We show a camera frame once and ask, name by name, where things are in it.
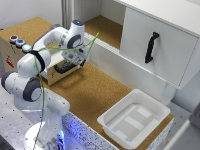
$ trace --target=cable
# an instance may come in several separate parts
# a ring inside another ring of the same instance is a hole
[[[88,55],[89,55],[89,53],[90,53],[90,50],[91,50],[91,48],[92,48],[92,46],[93,46],[93,44],[94,44],[96,38],[98,37],[98,35],[99,35],[99,32],[96,34],[96,36],[94,37],[94,39],[93,39],[92,41],[90,41],[88,44],[86,44],[86,45],[84,45],[84,46],[82,46],[82,47],[79,47],[79,48],[65,49],[65,48],[59,48],[59,47],[44,47],[44,48],[39,49],[39,51],[42,51],[42,50],[45,50],[45,49],[50,49],[50,48],[51,48],[51,49],[60,49],[60,50],[78,50],[78,49],[81,49],[81,48],[85,48],[86,46],[88,46],[88,45],[90,45],[90,44],[92,43],[91,46],[90,46],[90,49],[89,49],[89,51],[88,51],[88,53],[87,53],[87,56],[86,56],[86,59],[87,59],[87,57],[88,57]],[[38,74],[39,74],[40,82],[41,82],[41,84],[42,84],[43,103],[42,103],[42,118],[41,118],[39,130],[38,130],[38,133],[37,133],[37,136],[36,136],[36,139],[35,139],[35,143],[34,143],[33,150],[35,149],[35,145],[36,145],[36,143],[37,143],[38,136],[39,136],[39,134],[40,134],[40,130],[41,130],[41,127],[42,127],[42,121],[43,121],[43,118],[44,118],[44,100],[45,100],[45,92],[44,92],[43,80],[42,80],[42,77],[41,77],[41,74],[40,74],[40,70],[39,70],[39,68],[38,68],[36,56],[35,56],[34,58],[35,58],[35,66],[36,66],[36,69],[37,69]]]

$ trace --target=black handle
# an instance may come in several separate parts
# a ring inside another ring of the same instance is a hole
[[[147,48],[147,53],[146,53],[146,57],[145,57],[145,63],[148,64],[149,62],[151,62],[153,60],[153,57],[151,57],[151,53],[153,50],[153,46],[154,46],[154,40],[157,39],[160,35],[156,32],[153,32],[153,36],[151,37],[150,41],[149,41],[149,45]]]
[[[76,65],[74,65],[74,64],[71,64],[71,65],[68,65],[68,66],[65,66],[65,67],[62,67],[62,68],[59,68],[58,65],[55,65],[55,66],[54,66],[54,69],[55,69],[58,73],[63,74],[63,73],[69,71],[70,69],[72,69],[72,68],[74,68],[74,67],[76,67]]]

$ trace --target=door handle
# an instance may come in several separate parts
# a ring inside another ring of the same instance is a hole
[[[146,53],[146,57],[145,57],[145,63],[148,64],[149,62],[151,62],[153,60],[153,57],[151,56],[152,50],[153,50],[153,46],[154,46],[154,40],[157,39],[160,35],[156,32],[153,32],[153,36],[151,37],[149,44],[148,44],[148,48],[147,48],[147,53]]]

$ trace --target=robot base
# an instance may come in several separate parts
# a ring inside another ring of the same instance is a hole
[[[33,150],[34,144],[35,144],[35,137],[37,136],[38,130],[40,127],[40,123],[35,124],[34,126],[32,126],[25,134],[24,137],[24,150]],[[49,147],[43,147],[39,146],[38,144],[35,145],[35,149],[34,150],[49,150]]]

